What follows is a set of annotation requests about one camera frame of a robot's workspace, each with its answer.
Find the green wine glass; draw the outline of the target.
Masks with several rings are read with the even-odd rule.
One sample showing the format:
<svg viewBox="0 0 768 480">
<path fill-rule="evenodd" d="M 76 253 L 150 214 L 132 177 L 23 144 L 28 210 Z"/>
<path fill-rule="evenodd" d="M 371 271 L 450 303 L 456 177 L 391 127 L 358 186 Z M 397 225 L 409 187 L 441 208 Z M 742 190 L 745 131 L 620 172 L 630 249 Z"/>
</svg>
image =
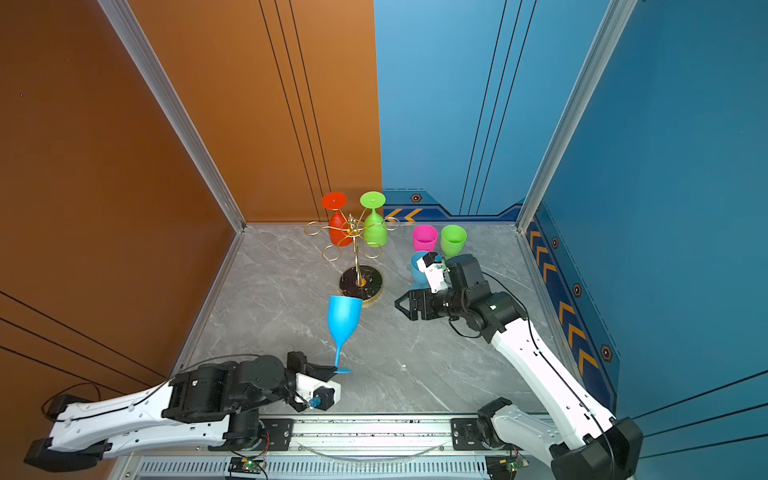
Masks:
<svg viewBox="0 0 768 480">
<path fill-rule="evenodd" d="M 459 225 L 446 225 L 440 233 L 440 244 L 445 259 L 459 255 L 466 243 L 467 232 Z"/>
<path fill-rule="evenodd" d="M 360 197 L 365 213 L 363 238 L 370 247 L 383 247 L 388 241 L 385 220 L 378 213 L 385 202 L 386 197 L 379 191 L 369 191 Z"/>
</svg>

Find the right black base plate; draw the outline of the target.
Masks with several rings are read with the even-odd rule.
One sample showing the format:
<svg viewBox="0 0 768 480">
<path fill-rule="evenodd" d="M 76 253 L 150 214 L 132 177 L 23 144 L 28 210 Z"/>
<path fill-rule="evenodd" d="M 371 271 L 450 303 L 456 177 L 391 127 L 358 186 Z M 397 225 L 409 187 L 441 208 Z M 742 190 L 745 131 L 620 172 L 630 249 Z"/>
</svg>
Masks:
<svg viewBox="0 0 768 480">
<path fill-rule="evenodd" d="M 459 417 L 450 420 L 453 448 L 456 451 L 500 451 L 519 449 L 517 445 L 501 440 L 491 422 L 478 417 Z"/>
</svg>

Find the right aluminium corner post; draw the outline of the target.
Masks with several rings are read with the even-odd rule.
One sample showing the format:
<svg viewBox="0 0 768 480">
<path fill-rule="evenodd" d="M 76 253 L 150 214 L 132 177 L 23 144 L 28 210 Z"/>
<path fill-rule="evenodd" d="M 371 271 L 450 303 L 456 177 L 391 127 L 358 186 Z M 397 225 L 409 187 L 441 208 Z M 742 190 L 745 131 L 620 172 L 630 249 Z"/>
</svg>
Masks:
<svg viewBox="0 0 768 480">
<path fill-rule="evenodd" d="M 522 205 L 516 222 L 520 234 L 532 222 L 637 3 L 609 2 Z"/>
</svg>

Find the gold wine glass rack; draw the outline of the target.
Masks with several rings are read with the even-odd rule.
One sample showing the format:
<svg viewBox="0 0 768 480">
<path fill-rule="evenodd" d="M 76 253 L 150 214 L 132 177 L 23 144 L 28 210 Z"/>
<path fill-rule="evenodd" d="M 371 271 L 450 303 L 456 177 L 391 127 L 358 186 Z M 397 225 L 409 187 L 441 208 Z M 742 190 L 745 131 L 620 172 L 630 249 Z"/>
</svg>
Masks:
<svg viewBox="0 0 768 480">
<path fill-rule="evenodd" d="M 376 260 L 383 253 L 383 246 L 374 243 L 372 246 L 364 238 L 368 227 L 365 225 L 367 216 L 362 213 L 358 217 L 350 214 L 344 217 L 343 227 L 333 227 L 328 222 L 310 221 L 304 226 L 304 233 L 308 236 L 317 236 L 325 230 L 339 231 L 345 238 L 352 240 L 354 264 L 341 273 L 339 278 L 339 292 L 346 297 L 358 298 L 367 307 L 376 301 L 383 291 L 383 275 L 374 266 L 365 265 L 360 256 L 365 259 Z"/>
</svg>

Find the magenta wine glass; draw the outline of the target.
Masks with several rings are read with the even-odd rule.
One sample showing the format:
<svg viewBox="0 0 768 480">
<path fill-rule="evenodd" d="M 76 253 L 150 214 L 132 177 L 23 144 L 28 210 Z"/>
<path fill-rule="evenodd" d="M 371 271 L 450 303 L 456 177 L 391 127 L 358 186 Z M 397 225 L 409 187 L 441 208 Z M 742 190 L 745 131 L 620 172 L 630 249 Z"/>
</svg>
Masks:
<svg viewBox="0 0 768 480">
<path fill-rule="evenodd" d="M 438 239 L 439 232 L 431 225 L 419 225 L 412 232 L 412 244 L 415 251 L 435 251 Z"/>
</svg>

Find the green circuit board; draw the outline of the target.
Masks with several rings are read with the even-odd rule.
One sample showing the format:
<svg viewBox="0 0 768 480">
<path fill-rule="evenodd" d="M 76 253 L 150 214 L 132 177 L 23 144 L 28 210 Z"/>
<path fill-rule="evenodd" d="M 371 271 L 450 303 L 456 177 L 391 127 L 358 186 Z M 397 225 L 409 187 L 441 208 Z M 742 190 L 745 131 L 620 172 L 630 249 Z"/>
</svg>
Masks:
<svg viewBox="0 0 768 480">
<path fill-rule="evenodd" d="M 485 462 L 490 480 L 514 480 L 521 469 L 530 466 L 524 457 L 486 456 Z"/>
<path fill-rule="evenodd" d="M 269 475 L 263 461 L 255 457 L 232 456 L 226 473 L 227 479 L 264 479 Z"/>
</svg>

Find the right green circuit board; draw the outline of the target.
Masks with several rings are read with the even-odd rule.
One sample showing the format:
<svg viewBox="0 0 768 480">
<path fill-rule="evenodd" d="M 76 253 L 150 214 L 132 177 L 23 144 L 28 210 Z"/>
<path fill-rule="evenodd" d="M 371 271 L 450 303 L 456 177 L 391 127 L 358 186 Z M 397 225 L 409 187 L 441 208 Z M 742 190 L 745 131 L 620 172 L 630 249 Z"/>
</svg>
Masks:
<svg viewBox="0 0 768 480">
<path fill-rule="evenodd" d="M 524 457 L 486 456 L 485 462 L 490 480 L 514 480 L 521 469 L 530 466 Z"/>
</svg>

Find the left aluminium corner post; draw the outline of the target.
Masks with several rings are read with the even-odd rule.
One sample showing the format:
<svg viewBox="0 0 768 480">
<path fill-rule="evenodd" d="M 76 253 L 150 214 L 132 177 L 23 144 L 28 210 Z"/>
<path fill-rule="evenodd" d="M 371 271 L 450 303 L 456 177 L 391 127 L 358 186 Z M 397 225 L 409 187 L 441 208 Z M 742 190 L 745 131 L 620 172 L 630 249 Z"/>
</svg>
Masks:
<svg viewBox="0 0 768 480">
<path fill-rule="evenodd" d="M 124 0 L 98 4 L 233 230 L 242 233 L 247 225 L 244 215 L 131 6 Z"/>
</svg>

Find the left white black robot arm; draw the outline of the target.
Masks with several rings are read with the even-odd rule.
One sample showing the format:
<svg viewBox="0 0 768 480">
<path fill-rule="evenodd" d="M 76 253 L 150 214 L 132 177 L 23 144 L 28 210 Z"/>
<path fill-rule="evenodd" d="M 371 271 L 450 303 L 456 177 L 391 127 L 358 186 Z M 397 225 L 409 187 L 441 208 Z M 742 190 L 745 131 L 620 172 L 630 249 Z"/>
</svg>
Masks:
<svg viewBox="0 0 768 480">
<path fill-rule="evenodd" d="M 260 410 L 283 402 L 297 412 L 326 411 L 341 397 L 340 369 L 308 361 L 230 354 L 190 365 L 157 386 L 88 402 L 60 393 L 46 412 L 47 437 L 31 443 L 24 462 L 43 471 L 75 472 L 129 452 L 173 446 L 211 451 L 264 448 L 271 435 Z"/>
</svg>

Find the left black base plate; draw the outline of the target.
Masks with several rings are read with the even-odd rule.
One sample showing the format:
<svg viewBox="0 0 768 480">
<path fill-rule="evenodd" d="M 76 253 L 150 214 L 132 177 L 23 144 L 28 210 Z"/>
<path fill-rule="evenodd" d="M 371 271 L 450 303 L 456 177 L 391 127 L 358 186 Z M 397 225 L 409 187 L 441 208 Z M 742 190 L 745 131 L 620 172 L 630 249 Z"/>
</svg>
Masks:
<svg viewBox="0 0 768 480">
<path fill-rule="evenodd" d="M 224 434 L 224 443 L 209 446 L 211 452 L 261 454 L 289 449 L 294 421 L 288 418 L 259 418 L 252 425 L 236 423 Z"/>
</svg>

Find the blue wine glass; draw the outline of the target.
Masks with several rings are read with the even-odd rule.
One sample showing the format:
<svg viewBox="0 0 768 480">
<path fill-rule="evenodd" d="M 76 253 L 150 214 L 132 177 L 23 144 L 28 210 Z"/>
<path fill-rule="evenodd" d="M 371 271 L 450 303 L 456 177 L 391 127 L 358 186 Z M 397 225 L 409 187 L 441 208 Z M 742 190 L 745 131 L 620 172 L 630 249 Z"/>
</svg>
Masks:
<svg viewBox="0 0 768 480">
<path fill-rule="evenodd" d="M 426 275 L 420 271 L 418 262 L 427 254 L 427 251 L 416 251 L 410 257 L 410 271 L 416 289 L 427 288 L 428 281 Z"/>
<path fill-rule="evenodd" d="M 331 296 L 327 310 L 327 325 L 336 346 L 334 366 L 338 374 L 348 374 L 350 369 L 340 366 L 343 345 L 356 331 L 363 308 L 363 301 L 348 296 Z"/>
</svg>

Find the red wine glass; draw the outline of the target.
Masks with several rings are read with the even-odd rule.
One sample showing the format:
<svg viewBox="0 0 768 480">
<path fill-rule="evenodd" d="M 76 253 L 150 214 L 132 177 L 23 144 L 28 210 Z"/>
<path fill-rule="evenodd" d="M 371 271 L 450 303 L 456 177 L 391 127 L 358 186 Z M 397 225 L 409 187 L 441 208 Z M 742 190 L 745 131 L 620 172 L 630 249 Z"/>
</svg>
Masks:
<svg viewBox="0 0 768 480">
<path fill-rule="evenodd" d="M 346 217 L 342 213 L 346 203 L 347 198 L 341 192 L 330 192 L 322 198 L 322 206 L 332 212 L 328 222 L 329 237 L 331 243 L 338 247 L 346 247 L 353 243 L 353 239 L 348 235 Z"/>
</svg>

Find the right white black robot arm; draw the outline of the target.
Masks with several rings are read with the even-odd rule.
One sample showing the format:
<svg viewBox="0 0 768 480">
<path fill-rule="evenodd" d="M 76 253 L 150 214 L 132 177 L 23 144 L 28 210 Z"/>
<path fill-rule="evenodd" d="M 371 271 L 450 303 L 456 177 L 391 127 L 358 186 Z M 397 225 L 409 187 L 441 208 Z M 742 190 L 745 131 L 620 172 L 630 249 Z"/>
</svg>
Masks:
<svg viewBox="0 0 768 480">
<path fill-rule="evenodd" d="M 463 319 L 516 369 L 544 406 L 543 421 L 499 398 L 478 412 L 477 428 L 492 449 L 514 446 L 547 464 L 557 479 L 632 479 L 644 435 L 594 398 L 542 340 L 523 303 L 493 292 L 478 260 L 423 254 L 427 286 L 396 299 L 408 319 Z"/>
</svg>

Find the left green circuit board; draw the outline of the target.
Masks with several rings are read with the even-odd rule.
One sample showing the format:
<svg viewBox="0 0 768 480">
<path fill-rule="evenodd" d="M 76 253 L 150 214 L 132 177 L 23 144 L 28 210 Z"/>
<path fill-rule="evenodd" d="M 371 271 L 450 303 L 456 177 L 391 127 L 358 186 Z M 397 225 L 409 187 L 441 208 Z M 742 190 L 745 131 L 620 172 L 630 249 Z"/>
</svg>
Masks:
<svg viewBox="0 0 768 480">
<path fill-rule="evenodd" d="M 263 461 L 255 457 L 232 456 L 226 473 L 227 479 L 264 479 L 269 475 Z"/>
</svg>

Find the aluminium front rail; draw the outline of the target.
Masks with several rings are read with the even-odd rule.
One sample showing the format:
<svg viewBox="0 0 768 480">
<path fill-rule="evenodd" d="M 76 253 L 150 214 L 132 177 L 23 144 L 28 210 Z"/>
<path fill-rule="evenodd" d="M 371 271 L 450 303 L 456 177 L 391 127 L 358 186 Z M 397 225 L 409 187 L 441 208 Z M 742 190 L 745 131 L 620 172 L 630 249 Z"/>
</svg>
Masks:
<svg viewBox="0 0 768 480">
<path fill-rule="evenodd" d="M 263 461 L 268 479 L 489 479 L 486 456 L 524 457 L 516 478 L 554 479 L 550 467 L 518 449 L 456 451 L 450 420 L 460 414 L 303 415 L 289 449 L 243 454 L 202 446 L 168 447 L 120 458 L 113 479 L 227 479 L 232 456 Z"/>
</svg>

